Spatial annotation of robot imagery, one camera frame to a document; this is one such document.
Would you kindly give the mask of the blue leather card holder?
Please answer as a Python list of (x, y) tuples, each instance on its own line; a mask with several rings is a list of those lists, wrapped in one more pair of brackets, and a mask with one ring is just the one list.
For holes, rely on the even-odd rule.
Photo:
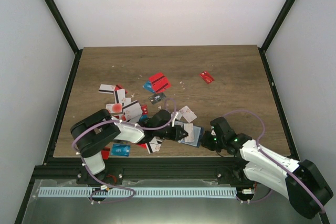
[(204, 128), (200, 126), (195, 126), (193, 124), (187, 124), (187, 127), (185, 127), (184, 124), (185, 123), (179, 121), (175, 122), (175, 125), (181, 126), (182, 129), (184, 129), (188, 133), (187, 137), (182, 138), (178, 142), (192, 147), (199, 147), (200, 139), (202, 138), (204, 133)]

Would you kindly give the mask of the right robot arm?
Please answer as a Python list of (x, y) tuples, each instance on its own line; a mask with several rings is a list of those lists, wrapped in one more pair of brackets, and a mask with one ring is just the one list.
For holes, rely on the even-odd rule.
[(225, 150), (241, 160), (232, 172), (235, 181), (263, 184), (287, 198), (294, 210), (307, 219), (324, 212), (333, 191), (313, 162), (282, 156), (251, 136), (235, 133), (224, 117), (212, 120), (210, 125), (212, 130), (205, 131), (201, 145), (210, 151)]

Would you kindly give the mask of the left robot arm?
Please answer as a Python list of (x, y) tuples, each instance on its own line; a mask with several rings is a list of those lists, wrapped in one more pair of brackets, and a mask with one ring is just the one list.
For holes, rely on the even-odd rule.
[(74, 139), (72, 147), (88, 168), (89, 178), (95, 184), (102, 184), (107, 170), (101, 151), (113, 141), (132, 144), (151, 144), (153, 140), (180, 141), (190, 134), (175, 123), (177, 113), (160, 110), (150, 118), (137, 122), (119, 120), (106, 109), (90, 115), (70, 128)]

